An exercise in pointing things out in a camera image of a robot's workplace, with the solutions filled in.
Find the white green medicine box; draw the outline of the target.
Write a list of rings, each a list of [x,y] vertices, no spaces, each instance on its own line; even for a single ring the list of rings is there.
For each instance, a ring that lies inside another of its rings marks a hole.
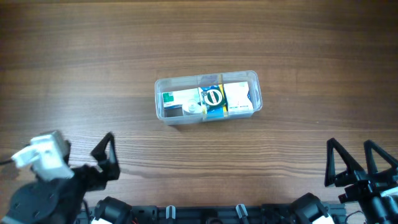
[[[162,93],[162,101],[165,109],[181,108],[190,100],[195,100],[197,103],[200,102],[197,88]]]

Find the small white bottle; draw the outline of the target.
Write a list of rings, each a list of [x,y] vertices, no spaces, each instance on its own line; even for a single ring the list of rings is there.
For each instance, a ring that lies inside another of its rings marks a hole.
[[[184,116],[202,114],[203,110],[200,102],[195,99],[189,99],[182,105],[182,111]]]

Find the blue VapoDrops box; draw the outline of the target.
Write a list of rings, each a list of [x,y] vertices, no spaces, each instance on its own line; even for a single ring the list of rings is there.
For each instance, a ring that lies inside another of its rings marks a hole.
[[[224,93],[222,85],[212,85],[212,86],[219,86],[221,88],[221,90],[223,91],[224,98],[225,98],[225,93]],[[223,107],[216,108],[216,109],[213,109],[213,110],[208,110],[206,108],[206,106],[204,106],[202,104],[201,96],[200,96],[200,103],[201,103],[201,107],[202,107],[202,110],[203,110],[203,114],[205,115],[206,119],[224,118],[226,116],[225,113],[228,111],[227,107],[226,107],[227,103]]]

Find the green Zam-Buk box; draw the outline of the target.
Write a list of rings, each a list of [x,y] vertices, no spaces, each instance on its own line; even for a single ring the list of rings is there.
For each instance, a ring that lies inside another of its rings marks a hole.
[[[201,101],[208,110],[223,107],[226,102],[223,91],[219,86],[210,86],[206,88],[199,88]]]

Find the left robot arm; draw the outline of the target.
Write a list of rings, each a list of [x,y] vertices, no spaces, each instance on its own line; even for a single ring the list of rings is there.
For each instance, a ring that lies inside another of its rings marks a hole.
[[[34,182],[15,191],[2,223],[74,223],[82,209],[89,221],[131,223],[131,206],[107,197],[90,215],[84,197],[87,192],[104,190],[111,180],[119,179],[120,167],[114,135],[107,133],[91,151],[96,166],[68,165],[71,144],[60,131],[42,133],[11,159],[16,167],[30,166]]]

